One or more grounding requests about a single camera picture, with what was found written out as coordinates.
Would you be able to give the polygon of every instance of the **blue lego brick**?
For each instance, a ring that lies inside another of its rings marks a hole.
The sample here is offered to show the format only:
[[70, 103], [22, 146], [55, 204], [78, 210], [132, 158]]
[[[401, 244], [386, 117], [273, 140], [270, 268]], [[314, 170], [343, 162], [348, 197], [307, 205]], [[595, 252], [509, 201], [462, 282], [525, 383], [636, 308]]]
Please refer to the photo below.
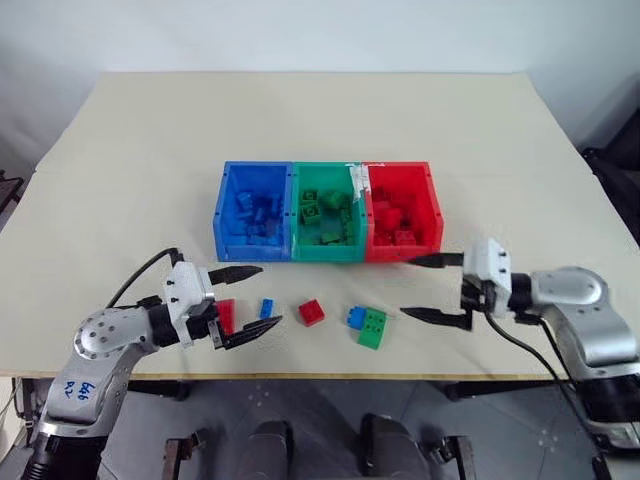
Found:
[[260, 308], [260, 320], [271, 317], [273, 312], [273, 300], [265, 298], [262, 300], [262, 308]]
[[347, 325], [356, 330], [362, 330], [364, 325], [364, 318], [367, 315], [367, 309], [365, 307], [353, 307], [349, 310], [349, 316], [347, 317]]
[[[291, 261], [292, 191], [291, 162], [226, 162], [213, 216], [218, 260]], [[241, 231], [241, 221], [247, 223], [244, 245], [232, 238]], [[259, 229], [249, 232], [249, 226]]]

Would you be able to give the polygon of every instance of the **gray floor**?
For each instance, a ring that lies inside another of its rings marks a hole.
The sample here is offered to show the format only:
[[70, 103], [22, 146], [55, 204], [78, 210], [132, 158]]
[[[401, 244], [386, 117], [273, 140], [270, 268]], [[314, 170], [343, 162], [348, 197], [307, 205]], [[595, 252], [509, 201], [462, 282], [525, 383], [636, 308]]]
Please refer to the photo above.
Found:
[[[269, 419], [294, 428], [293, 478], [354, 476], [366, 412], [400, 419], [416, 439], [469, 436], [479, 479], [593, 478], [590, 445], [552, 387], [450, 402], [428, 382], [366, 380], [201, 382], [185, 402], [129, 393], [104, 478], [160, 479], [165, 440], [199, 428], [211, 441], [183, 463], [180, 479], [232, 478], [247, 436]], [[16, 478], [4, 467], [0, 479]], [[455, 465], [433, 474], [458, 478]]]

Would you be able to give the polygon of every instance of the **table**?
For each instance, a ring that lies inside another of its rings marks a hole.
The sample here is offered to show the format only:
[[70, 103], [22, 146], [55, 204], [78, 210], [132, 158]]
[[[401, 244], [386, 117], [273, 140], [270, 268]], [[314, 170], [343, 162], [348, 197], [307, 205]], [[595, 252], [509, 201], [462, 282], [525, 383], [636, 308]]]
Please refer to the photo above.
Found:
[[[73, 332], [147, 258], [168, 246], [210, 268], [211, 216], [226, 160], [427, 160], [445, 219], [443, 250], [498, 238], [514, 271], [579, 264], [609, 282], [640, 333], [640, 252], [597, 180], [525, 75], [105, 74], [40, 162], [0, 235], [0, 369], [52, 376]], [[134, 377], [548, 378], [475, 318], [473, 333], [429, 326], [400, 306], [458, 311], [460, 271], [409, 265], [263, 264], [223, 286], [238, 318], [263, 297], [284, 319], [259, 341], [214, 352], [175, 345]], [[123, 301], [161, 293], [166, 264]], [[307, 328], [297, 305], [317, 298]], [[393, 318], [379, 351], [356, 344], [353, 305]], [[538, 329], [501, 324], [559, 367]]]

